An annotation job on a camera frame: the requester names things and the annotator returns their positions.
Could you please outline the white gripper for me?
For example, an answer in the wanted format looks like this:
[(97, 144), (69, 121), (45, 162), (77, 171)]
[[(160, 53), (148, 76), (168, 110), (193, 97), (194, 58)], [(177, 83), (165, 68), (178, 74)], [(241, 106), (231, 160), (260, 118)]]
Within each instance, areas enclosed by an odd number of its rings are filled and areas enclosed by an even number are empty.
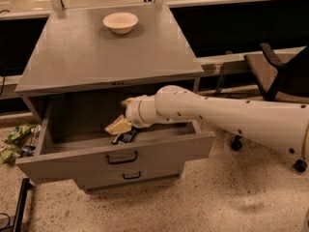
[(126, 117), (120, 115), (112, 124), (108, 125), (105, 130), (112, 135), (117, 135), (130, 131), (132, 125), (136, 128), (142, 128), (144, 123), (139, 112), (141, 101), (141, 97), (128, 98), (121, 101), (121, 106), (126, 109)]

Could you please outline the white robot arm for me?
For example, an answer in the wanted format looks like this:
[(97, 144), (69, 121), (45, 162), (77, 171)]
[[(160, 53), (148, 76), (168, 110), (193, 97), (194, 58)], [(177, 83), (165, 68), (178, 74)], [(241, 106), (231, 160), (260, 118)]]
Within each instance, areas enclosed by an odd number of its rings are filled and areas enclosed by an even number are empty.
[(166, 86), (128, 98), (126, 130), (198, 120), (240, 136), (251, 150), (216, 160), (201, 192), (170, 209), (159, 232), (308, 232), (308, 120), (305, 104), (199, 96)]

